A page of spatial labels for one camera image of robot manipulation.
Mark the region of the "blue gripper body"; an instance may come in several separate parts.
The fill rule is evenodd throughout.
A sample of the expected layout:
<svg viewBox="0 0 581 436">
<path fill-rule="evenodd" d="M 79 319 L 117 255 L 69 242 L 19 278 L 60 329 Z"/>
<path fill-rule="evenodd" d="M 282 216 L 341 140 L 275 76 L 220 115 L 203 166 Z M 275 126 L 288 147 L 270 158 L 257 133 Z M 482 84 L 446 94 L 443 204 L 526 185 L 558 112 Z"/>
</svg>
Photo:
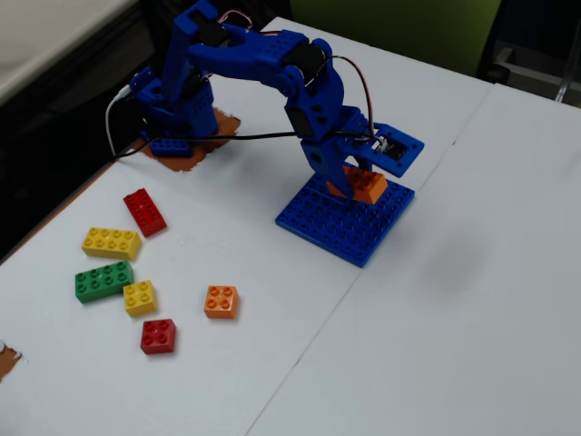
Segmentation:
<svg viewBox="0 0 581 436">
<path fill-rule="evenodd" d="M 362 152 L 369 138 L 369 123 L 355 106 L 342 106 L 335 124 L 321 114 L 299 111 L 301 147 L 312 168 L 313 155 L 340 158 L 343 163 L 352 152 Z"/>
</svg>

